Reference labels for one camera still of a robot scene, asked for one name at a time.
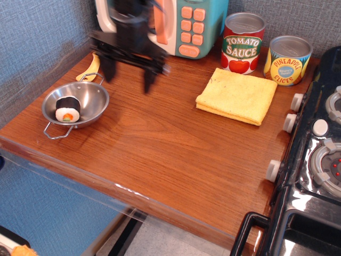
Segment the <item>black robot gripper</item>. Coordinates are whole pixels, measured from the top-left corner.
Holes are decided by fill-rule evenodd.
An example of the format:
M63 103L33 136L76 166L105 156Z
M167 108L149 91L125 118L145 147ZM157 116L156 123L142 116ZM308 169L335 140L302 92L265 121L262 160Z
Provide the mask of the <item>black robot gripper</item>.
M95 30L90 33L92 48L100 57L105 80L110 83L116 75L116 62L144 69L144 93L148 93L158 74L168 75L168 54L151 41L149 19L115 20L115 33Z

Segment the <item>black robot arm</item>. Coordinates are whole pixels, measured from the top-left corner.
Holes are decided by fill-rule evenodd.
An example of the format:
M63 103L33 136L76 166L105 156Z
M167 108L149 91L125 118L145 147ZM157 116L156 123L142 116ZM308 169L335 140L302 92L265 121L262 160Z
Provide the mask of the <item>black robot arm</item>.
M92 49L100 59L107 82L116 74L116 62L144 70L144 92L148 93L158 74L166 73L167 52L152 42L149 26L152 8L162 7L156 1L96 1L100 31L93 31Z

